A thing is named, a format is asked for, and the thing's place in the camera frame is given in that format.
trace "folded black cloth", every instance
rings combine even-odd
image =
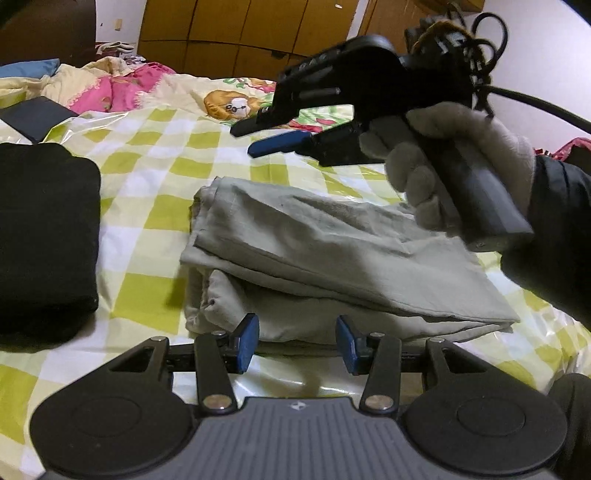
[[[73,116],[78,114],[43,95],[0,109],[0,120],[33,143],[42,142],[54,126]]]
[[[98,307],[100,173],[58,144],[0,144],[0,335],[72,338]]]

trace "black notebook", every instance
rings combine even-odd
[[[40,96],[0,109],[0,120],[33,143],[39,143],[54,126],[78,116],[49,98]]]

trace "pillow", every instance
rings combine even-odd
[[[40,79],[44,75],[52,76],[60,66],[60,59],[20,61],[0,67],[0,78],[27,77]]]

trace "white logo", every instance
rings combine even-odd
[[[294,410],[300,411],[300,410],[304,410],[304,408],[306,408],[308,406],[308,404],[298,400],[297,402],[293,402],[290,405],[290,408],[293,408]]]

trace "black cable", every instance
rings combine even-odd
[[[541,100],[536,97],[532,97],[531,95],[526,95],[524,93],[514,92],[513,90],[507,90],[504,88],[494,87],[492,85],[483,85],[481,91],[484,94],[494,93],[495,95],[499,95],[505,98],[509,98],[511,100],[515,100],[517,102],[524,103],[526,105],[533,106],[539,110],[544,112],[550,113],[561,120],[564,120],[567,123],[570,123],[574,127],[580,128],[581,130],[587,132],[591,135],[591,122],[585,120],[584,118],[571,113],[564,108],[561,108],[553,103],[546,102],[545,100]]]
[[[501,28],[503,29],[503,40],[501,42],[501,46],[497,49],[497,61],[503,56],[503,54],[505,53],[505,50],[507,48],[507,44],[509,43],[509,28],[507,27],[507,24],[505,23],[505,21],[499,17],[499,15],[490,13],[490,12],[484,12],[483,14],[478,15],[478,17],[476,17],[476,19],[474,20],[474,23],[472,24],[472,34],[476,37],[477,33],[478,33],[478,27],[480,27],[480,24],[482,23],[483,20],[487,19],[487,18],[494,18],[495,20],[497,20],[500,24],[501,24]]]
[[[482,21],[487,18],[494,18],[495,20],[497,20],[499,22],[499,24],[501,25],[501,28],[503,30],[503,40],[501,41],[500,47],[497,47],[489,40],[484,40],[482,38],[476,38],[476,40],[474,40],[470,43],[469,48],[472,48],[474,46],[479,46],[479,45],[487,45],[488,47],[490,47],[492,49],[492,58],[490,59],[490,61],[486,62],[486,64],[484,66],[476,69],[476,71],[474,71],[474,69],[473,69],[474,75],[476,77],[480,78],[480,80],[482,80],[485,76],[490,75],[491,72],[495,69],[496,64],[499,62],[499,60],[501,59],[501,57],[505,53],[505,50],[506,50],[507,45],[509,43],[509,28],[507,27],[507,24],[505,23],[505,21],[501,17],[499,17],[499,15],[496,15],[496,14],[493,14],[490,12],[485,12],[483,14],[478,15],[478,17],[476,17],[476,19],[474,20],[474,23],[472,24],[472,34],[475,37],[478,37],[478,35],[477,35],[478,27],[480,27],[480,24],[482,23]]]
[[[448,2],[447,3],[447,17],[452,22],[454,20],[454,18],[453,18],[453,13],[454,12],[457,15],[457,19],[462,24],[462,27],[464,27],[465,29],[467,29],[468,26],[466,25],[466,19],[464,18],[464,12],[462,11],[462,8],[457,3],[455,3],[455,2]]]

